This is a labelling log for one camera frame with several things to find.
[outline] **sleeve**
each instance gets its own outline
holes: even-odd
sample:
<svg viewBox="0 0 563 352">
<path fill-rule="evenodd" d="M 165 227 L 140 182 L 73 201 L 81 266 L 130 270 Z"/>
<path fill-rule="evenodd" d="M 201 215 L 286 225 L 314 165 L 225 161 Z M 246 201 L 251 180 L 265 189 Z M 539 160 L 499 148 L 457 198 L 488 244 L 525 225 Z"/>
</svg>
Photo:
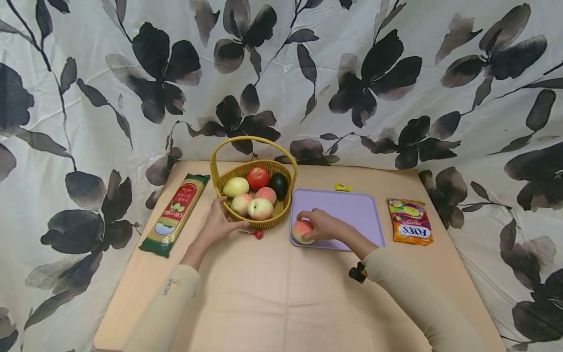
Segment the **sleeve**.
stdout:
<svg viewBox="0 0 563 352">
<path fill-rule="evenodd" d="M 363 261 L 368 278 L 379 284 L 424 333 L 433 352 L 484 351 L 467 319 L 438 290 L 385 248 Z"/>
<path fill-rule="evenodd" d="M 178 265 L 139 320 L 123 352 L 168 352 L 187 303 L 199 290 L 199 274 Z"/>
</svg>

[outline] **red label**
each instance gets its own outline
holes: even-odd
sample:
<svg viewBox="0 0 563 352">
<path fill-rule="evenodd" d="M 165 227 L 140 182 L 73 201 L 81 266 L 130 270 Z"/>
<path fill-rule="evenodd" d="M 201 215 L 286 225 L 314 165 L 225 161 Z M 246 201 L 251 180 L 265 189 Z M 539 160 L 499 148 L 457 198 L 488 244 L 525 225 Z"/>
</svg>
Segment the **red label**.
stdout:
<svg viewBox="0 0 563 352">
<path fill-rule="evenodd" d="M 161 217 L 173 220 L 182 219 L 197 192 L 198 187 L 191 182 L 181 185 Z"/>
</svg>

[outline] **purple tray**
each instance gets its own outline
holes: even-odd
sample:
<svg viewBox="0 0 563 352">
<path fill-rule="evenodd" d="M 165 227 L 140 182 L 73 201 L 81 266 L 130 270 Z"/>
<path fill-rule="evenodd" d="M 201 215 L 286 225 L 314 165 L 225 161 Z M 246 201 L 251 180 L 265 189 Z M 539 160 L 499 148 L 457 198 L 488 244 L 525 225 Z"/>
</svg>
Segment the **purple tray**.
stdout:
<svg viewBox="0 0 563 352">
<path fill-rule="evenodd" d="M 330 215 L 349 223 L 370 241 L 380 247 L 385 247 L 376 200 L 371 195 L 322 189 L 295 189 L 291 204 L 291 226 L 296 222 L 297 214 L 303 210 L 311 211 L 313 208 L 323 209 Z M 317 241 L 309 245 L 300 244 L 291 236 L 291 227 L 289 230 L 289 240 L 295 246 L 300 247 L 350 250 L 344 243 L 335 239 Z"/>
</svg>

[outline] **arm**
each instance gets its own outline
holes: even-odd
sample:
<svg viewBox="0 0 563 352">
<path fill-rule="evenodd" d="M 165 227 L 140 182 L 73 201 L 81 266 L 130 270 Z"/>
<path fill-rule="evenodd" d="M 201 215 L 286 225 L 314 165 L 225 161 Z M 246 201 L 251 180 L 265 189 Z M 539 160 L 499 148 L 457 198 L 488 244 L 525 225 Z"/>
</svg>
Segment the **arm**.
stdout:
<svg viewBox="0 0 563 352">
<path fill-rule="evenodd" d="M 213 202 L 201 231 L 142 315 L 123 352 L 170 351 L 182 313 L 199 290 L 197 270 L 207 249 L 232 231 L 248 226 L 245 221 L 227 221 L 221 205 L 225 200 L 221 197 Z"/>
<path fill-rule="evenodd" d="M 413 268 L 394 257 L 387 249 L 378 248 L 354 227 L 326 212 L 313 209 L 301 212 L 315 226 L 305 240 L 338 239 L 363 262 L 368 278 L 379 284 L 424 333 L 434 352 L 483 351 L 479 336 L 438 290 L 427 283 Z"/>
</svg>

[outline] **table surface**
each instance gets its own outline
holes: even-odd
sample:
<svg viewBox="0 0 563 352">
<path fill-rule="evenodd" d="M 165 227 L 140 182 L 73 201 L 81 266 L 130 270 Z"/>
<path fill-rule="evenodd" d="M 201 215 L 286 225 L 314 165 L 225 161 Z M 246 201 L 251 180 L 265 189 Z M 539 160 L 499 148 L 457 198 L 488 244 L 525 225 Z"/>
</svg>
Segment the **table surface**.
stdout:
<svg viewBox="0 0 563 352">
<path fill-rule="evenodd" d="M 238 165 L 218 162 L 219 173 Z M 178 162 L 139 243 L 187 173 L 210 174 L 209 162 Z M 504 351 L 477 290 L 415 171 L 299 166 L 297 188 L 372 195 L 387 247 L 440 289 L 478 331 L 487 351 Z M 216 192 L 210 181 L 169 259 L 135 249 L 98 329 L 96 351 L 121 351 L 136 322 L 203 225 Z M 394 242 L 386 198 L 426 202 L 434 243 Z M 187 307 L 172 346 L 184 351 L 430 351 L 422 332 L 378 285 L 350 279 L 351 252 L 303 248 L 288 238 L 289 216 L 264 239 L 233 233 L 213 247 L 199 272 L 201 289 Z"/>
</svg>

